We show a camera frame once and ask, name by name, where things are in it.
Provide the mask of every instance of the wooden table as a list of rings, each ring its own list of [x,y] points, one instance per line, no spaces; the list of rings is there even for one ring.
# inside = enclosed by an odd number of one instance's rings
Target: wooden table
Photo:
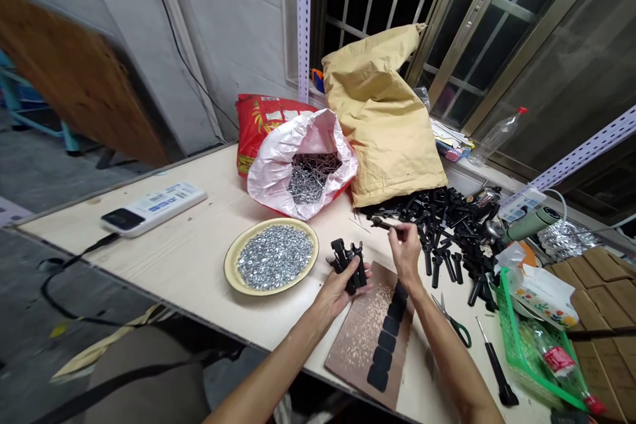
[[[330,268],[325,258],[331,255],[332,240],[340,237],[346,243],[361,240],[364,242],[365,260],[375,260],[392,270],[394,265],[386,232],[369,227],[365,231],[349,220],[353,217],[351,201],[344,193],[311,221],[319,237],[320,253],[316,265],[302,282],[271,297],[250,297],[235,292],[223,273],[223,259],[228,247],[253,224],[277,217],[247,195],[245,181],[237,174],[236,157],[237,147],[228,146],[111,191],[40,214],[16,228],[22,234],[75,255],[106,235],[99,227],[99,218],[105,213],[176,182],[185,181],[200,187],[207,191],[208,200],[140,237],[131,240],[122,238],[88,254],[85,259],[92,266],[215,329],[250,345],[273,350],[311,305],[327,277]],[[362,224],[368,225],[364,217]],[[475,316],[480,317],[506,376],[513,382],[513,373],[505,362],[499,317],[488,313],[480,300],[474,307],[467,306],[472,287],[467,277],[461,286],[452,284],[443,268],[439,288],[432,290],[431,279],[425,277],[423,257],[420,273],[429,292],[438,298],[444,292],[447,311],[470,331],[473,341],[470,354],[499,404],[497,382]],[[338,388],[356,393],[324,367],[347,311],[335,320],[305,364],[305,371]],[[421,423],[457,422],[454,405],[432,362],[423,329],[415,317],[397,412]],[[506,421],[549,421],[547,406],[524,396],[520,390],[517,394],[519,406],[511,409],[500,406]]]

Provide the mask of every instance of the white wall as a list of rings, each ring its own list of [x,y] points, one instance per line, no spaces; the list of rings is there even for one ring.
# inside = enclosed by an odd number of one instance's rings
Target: white wall
[[[36,1],[112,34],[129,51],[186,154],[217,142],[193,82],[177,57],[159,0]]]
[[[238,93],[297,98],[286,81],[282,0],[190,0],[213,68],[215,93],[236,120]]]

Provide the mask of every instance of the red bottle cap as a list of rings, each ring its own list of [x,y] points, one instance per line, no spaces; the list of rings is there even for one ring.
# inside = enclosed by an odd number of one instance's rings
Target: red bottle cap
[[[583,402],[588,407],[590,412],[594,415],[601,415],[602,413],[607,411],[607,409],[605,408],[605,404],[603,404],[596,396],[590,396]]]

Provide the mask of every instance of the tissue box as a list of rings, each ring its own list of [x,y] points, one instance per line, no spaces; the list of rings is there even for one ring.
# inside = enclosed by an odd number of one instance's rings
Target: tissue box
[[[513,297],[540,315],[547,323],[567,331],[578,323],[570,303],[574,287],[542,268],[523,264],[508,273]]]

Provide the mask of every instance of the person's hand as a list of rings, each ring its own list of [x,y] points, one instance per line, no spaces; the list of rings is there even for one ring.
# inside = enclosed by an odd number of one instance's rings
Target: person's hand
[[[371,284],[367,284],[364,287],[358,288],[353,296],[346,292],[346,283],[358,269],[359,263],[359,257],[355,256],[341,274],[337,274],[335,270],[331,270],[331,273],[327,277],[327,280],[325,280],[323,287],[318,292],[316,300],[313,302],[313,306],[316,310],[318,310],[318,313],[326,317],[330,320],[330,322],[342,313],[350,299],[360,295],[361,293],[368,292],[373,286]],[[371,265],[368,263],[364,264],[367,280],[371,278],[370,268]]]
[[[402,242],[398,240],[396,229],[401,231]],[[417,261],[422,250],[417,226],[413,223],[401,223],[389,230],[389,243],[396,264],[397,277],[411,293],[411,288],[421,285],[422,281],[417,271]]]

